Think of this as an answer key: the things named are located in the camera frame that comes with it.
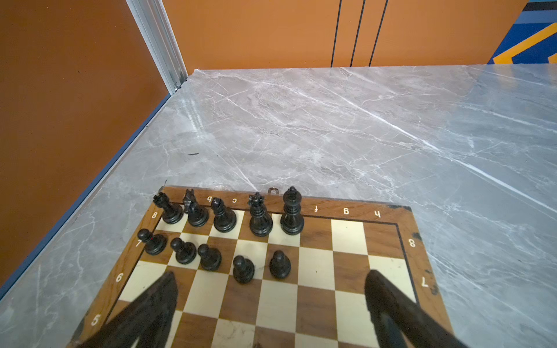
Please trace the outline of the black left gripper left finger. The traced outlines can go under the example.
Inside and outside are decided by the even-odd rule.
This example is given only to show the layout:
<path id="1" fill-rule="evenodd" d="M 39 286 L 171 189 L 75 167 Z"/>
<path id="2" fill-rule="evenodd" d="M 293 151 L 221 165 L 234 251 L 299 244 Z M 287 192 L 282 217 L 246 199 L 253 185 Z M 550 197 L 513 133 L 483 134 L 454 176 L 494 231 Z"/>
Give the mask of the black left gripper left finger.
<path id="1" fill-rule="evenodd" d="M 176 310 L 178 287 L 172 271 L 164 273 L 82 347 L 164 347 Z"/>

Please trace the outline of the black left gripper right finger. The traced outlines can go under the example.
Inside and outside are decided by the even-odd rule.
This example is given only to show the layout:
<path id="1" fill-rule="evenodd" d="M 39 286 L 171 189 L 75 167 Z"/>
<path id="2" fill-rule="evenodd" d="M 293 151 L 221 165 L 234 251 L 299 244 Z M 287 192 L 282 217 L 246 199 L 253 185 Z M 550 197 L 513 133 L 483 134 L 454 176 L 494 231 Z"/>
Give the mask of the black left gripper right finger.
<path id="1" fill-rule="evenodd" d="M 379 271 L 369 271 L 364 293 L 380 347 L 466 346 Z"/>

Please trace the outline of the wooden chess board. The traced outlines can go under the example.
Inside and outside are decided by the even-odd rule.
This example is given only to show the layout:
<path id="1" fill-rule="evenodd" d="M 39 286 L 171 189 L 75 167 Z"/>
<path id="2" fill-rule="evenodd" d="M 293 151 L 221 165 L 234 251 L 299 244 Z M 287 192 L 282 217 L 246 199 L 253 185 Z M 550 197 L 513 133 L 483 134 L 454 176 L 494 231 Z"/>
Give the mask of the wooden chess board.
<path id="1" fill-rule="evenodd" d="M 212 220 L 169 224 L 151 204 L 70 340 L 97 333 L 166 272 L 176 277 L 168 347 L 376 347 L 364 295 L 377 270 L 447 330 L 451 322 L 408 206 L 305 197 L 303 231 L 281 228 L 272 191 L 267 236 L 251 232 L 249 194 L 198 188 L 236 215 L 229 232 Z"/>

